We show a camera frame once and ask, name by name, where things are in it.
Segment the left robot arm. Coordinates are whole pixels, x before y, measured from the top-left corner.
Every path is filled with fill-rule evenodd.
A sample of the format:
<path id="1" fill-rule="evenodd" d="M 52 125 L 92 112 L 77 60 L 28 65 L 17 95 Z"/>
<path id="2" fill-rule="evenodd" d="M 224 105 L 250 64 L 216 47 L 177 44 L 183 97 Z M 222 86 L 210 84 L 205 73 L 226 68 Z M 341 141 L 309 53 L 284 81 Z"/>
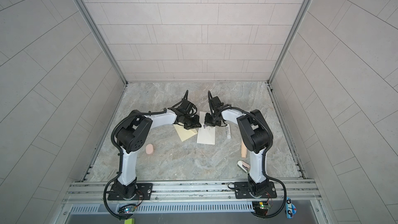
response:
<path id="1" fill-rule="evenodd" d="M 111 143 L 119 150 L 117 176 L 111 180 L 111 192 L 124 199 L 131 199 L 137 192 L 136 163 L 138 151 L 144 146 L 151 129 L 163 125 L 181 124 L 186 130 L 201 127 L 197 107 L 182 99 L 172 107 L 160 112 L 133 110 L 122 119 L 111 134 Z"/>

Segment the green sticky note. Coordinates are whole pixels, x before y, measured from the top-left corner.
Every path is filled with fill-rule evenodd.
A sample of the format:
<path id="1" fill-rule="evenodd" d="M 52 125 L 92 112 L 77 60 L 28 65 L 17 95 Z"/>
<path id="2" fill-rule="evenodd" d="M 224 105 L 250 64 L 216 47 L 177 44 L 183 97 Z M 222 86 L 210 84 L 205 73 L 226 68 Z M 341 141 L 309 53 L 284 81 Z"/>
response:
<path id="1" fill-rule="evenodd" d="M 130 218 L 124 221 L 124 224 L 135 224 L 135 219 Z"/>

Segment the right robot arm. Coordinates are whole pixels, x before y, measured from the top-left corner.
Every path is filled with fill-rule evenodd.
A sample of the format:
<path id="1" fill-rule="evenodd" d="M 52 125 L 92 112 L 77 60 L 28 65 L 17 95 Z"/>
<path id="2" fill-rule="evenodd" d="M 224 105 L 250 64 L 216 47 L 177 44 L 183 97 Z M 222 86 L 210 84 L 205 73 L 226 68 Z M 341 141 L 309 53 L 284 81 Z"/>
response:
<path id="1" fill-rule="evenodd" d="M 266 153 L 273 145 L 273 134 L 259 110 L 244 111 L 230 104 L 224 104 L 208 92 L 210 112 L 204 123 L 209 127 L 221 127 L 225 121 L 238 125 L 241 139 L 250 153 L 248 188 L 255 198 L 276 198 L 274 184 L 266 175 Z"/>

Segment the yellow envelope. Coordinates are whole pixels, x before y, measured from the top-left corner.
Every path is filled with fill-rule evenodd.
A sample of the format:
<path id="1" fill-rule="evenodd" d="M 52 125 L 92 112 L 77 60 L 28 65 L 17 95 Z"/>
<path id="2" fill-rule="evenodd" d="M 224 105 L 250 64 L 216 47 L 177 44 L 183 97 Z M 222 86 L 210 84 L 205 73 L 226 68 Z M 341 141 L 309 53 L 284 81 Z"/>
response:
<path id="1" fill-rule="evenodd" d="M 178 136 L 179 136 L 179 138 L 180 138 L 180 140 L 182 142 L 184 142 L 184 141 L 188 140 L 189 138 L 197 135 L 197 133 L 198 133 L 196 129 L 187 130 L 182 125 L 178 125 L 178 124 L 175 124 L 174 128 L 175 128 L 175 130 L 176 130 L 176 132 L 177 132 L 177 134 L 178 134 Z"/>

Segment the circuit board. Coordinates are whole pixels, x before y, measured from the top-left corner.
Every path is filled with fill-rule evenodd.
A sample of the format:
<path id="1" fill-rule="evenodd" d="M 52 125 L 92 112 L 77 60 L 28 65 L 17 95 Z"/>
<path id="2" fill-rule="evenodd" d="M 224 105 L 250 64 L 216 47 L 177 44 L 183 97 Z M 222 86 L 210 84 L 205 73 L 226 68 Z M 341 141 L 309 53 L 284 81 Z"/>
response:
<path id="1" fill-rule="evenodd" d="M 119 214 L 133 214 L 135 210 L 137 209 L 136 204 L 127 204 L 119 208 L 118 213 Z"/>
<path id="2" fill-rule="evenodd" d="M 266 216 L 268 214 L 268 212 L 270 211 L 270 209 L 272 208 L 272 204 L 270 204 L 268 202 L 254 201 L 254 202 L 252 202 L 252 208 L 256 215 Z"/>

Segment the aluminium rail frame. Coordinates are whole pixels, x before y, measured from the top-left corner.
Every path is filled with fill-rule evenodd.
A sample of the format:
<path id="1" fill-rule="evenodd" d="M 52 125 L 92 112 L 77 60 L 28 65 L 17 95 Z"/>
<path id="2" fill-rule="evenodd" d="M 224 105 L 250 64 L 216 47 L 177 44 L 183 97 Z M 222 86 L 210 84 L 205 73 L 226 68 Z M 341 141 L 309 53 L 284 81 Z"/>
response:
<path id="1" fill-rule="evenodd" d="M 254 201 L 272 204 L 267 214 L 270 222 L 328 224 L 331 221 L 313 179 L 284 178 L 281 183 L 273 182 L 277 193 L 275 199 L 236 199 L 233 183 L 237 181 L 244 180 L 140 181 L 138 183 L 152 183 L 153 189 L 150 200 L 138 201 L 107 200 L 110 188 L 105 182 L 72 183 L 61 202 L 55 223 L 65 224 L 74 215 L 111 217 L 127 204 L 137 205 L 135 212 L 130 214 L 134 218 L 145 214 L 247 213 L 249 219 L 255 219 L 260 215 L 254 213 Z M 287 197 L 296 207 L 292 219 L 288 219 L 285 212 Z"/>

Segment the cream white envelope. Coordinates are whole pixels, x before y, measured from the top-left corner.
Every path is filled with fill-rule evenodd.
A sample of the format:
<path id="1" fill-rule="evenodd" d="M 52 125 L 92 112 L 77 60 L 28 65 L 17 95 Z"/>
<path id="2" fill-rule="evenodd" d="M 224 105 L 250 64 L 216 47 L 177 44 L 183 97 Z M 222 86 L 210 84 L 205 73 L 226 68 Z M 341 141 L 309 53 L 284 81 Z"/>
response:
<path id="1" fill-rule="evenodd" d="M 210 127 L 205 124 L 205 112 L 200 112 L 200 124 L 198 129 L 197 143 L 205 145 L 215 145 L 215 127 Z"/>

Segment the blue toy car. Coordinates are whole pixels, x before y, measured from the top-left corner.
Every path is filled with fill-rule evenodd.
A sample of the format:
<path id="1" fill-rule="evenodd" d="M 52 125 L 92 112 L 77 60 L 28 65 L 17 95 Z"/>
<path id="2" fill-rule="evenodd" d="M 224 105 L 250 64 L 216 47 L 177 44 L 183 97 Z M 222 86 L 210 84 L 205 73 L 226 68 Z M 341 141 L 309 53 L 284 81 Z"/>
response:
<path id="1" fill-rule="evenodd" d="M 292 203 L 291 198 L 287 197 L 285 201 L 285 212 L 288 219 L 292 219 L 296 214 L 296 207 Z"/>

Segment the white glue stick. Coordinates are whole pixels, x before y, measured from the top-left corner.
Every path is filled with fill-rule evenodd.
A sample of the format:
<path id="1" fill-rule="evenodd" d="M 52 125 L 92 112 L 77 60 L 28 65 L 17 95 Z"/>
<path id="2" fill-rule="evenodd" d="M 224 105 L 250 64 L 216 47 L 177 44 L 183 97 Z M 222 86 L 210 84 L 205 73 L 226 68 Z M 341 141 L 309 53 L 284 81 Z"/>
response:
<path id="1" fill-rule="evenodd" d="M 229 124 L 227 124 L 226 130 L 227 130 L 227 139 L 231 139 L 232 138 L 232 136 L 231 136 L 231 127 L 230 127 Z"/>

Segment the pink white tape dispenser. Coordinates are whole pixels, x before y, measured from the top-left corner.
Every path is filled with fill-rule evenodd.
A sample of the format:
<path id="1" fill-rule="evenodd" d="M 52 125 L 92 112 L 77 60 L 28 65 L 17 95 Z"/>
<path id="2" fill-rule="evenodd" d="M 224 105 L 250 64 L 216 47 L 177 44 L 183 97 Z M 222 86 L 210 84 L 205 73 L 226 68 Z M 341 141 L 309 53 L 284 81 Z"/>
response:
<path id="1" fill-rule="evenodd" d="M 250 171 L 250 165 L 242 160 L 237 162 L 237 166 L 246 174 L 248 174 Z"/>

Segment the left circuit board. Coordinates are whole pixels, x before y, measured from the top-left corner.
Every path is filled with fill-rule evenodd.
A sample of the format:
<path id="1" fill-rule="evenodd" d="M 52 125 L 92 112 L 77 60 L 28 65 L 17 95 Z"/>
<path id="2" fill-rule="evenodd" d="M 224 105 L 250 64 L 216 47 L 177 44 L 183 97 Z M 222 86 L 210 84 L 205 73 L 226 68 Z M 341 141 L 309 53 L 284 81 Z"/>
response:
<path id="1" fill-rule="evenodd" d="M 135 210 L 137 209 L 136 204 L 127 204 L 119 208 L 118 213 L 119 214 L 133 214 Z"/>

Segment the beige toy microphone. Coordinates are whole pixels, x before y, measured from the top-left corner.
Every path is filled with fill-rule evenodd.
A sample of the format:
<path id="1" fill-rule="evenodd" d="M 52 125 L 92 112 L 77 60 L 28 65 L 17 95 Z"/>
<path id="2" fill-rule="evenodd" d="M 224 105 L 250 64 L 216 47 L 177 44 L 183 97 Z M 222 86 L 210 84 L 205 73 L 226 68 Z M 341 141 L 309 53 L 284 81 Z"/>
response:
<path id="1" fill-rule="evenodd" d="M 244 142 L 241 142 L 241 157 L 247 158 L 247 147 L 245 146 Z"/>

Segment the pink oval eraser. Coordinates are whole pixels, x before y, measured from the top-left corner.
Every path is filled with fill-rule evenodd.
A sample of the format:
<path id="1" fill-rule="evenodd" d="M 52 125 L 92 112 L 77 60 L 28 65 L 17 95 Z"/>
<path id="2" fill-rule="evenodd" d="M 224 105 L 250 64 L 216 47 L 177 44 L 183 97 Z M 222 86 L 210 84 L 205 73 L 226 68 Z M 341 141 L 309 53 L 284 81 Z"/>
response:
<path id="1" fill-rule="evenodd" d="M 146 154 L 152 155 L 154 153 L 154 147 L 152 144 L 148 144 L 145 148 Z"/>

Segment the right circuit board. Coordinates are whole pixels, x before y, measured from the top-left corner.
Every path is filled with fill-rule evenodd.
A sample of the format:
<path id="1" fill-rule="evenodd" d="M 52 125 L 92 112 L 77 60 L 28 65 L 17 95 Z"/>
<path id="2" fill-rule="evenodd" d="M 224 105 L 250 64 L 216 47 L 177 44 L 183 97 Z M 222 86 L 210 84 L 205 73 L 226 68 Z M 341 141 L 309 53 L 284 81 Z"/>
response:
<path id="1" fill-rule="evenodd" d="M 254 201 L 254 202 L 252 202 L 252 208 L 256 215 L 266 216 L 268 214 L 268 212 L 270 211 L 270 209 L 272 208 L 272 204 L 270 204 L 268 202 Z"/>

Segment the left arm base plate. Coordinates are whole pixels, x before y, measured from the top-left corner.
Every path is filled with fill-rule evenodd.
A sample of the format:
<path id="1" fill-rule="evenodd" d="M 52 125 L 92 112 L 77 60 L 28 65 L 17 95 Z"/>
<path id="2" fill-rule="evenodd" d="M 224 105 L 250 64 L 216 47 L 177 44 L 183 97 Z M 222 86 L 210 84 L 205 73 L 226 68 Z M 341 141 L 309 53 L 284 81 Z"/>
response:
<path id="1" fill-rule="evenodd" d="M 117 181 L 116 185 L 112 185 L 111 190 L 107 191 L 107 200 L 150 200 L 152 189 L 152 183 L 133 183 L 132 185 L 124 186 Z"/>

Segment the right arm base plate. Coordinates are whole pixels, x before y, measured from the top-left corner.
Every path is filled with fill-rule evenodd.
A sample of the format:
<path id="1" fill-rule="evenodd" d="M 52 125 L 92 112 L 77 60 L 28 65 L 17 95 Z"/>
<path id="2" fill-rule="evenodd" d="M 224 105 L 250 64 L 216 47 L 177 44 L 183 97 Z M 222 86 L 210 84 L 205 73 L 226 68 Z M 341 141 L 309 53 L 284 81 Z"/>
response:
<path id="1" fill-rule="evenodd" d="M 252 181 L 237 181 L 233 183 L 233 186 L 236 199 L 277 198 L 274 183 L 271 181 L 258 184 Z"/>

